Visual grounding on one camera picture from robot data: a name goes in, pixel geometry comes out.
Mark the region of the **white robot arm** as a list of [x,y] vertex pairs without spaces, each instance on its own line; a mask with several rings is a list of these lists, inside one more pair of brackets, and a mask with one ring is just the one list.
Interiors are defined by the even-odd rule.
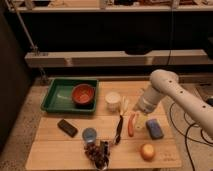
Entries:
[[185,90],[174,72],[163,69],[153,71],[150,84],[139,97],[137,107],[150,114],[165,96],[172,98],[213,139],[213,107]]

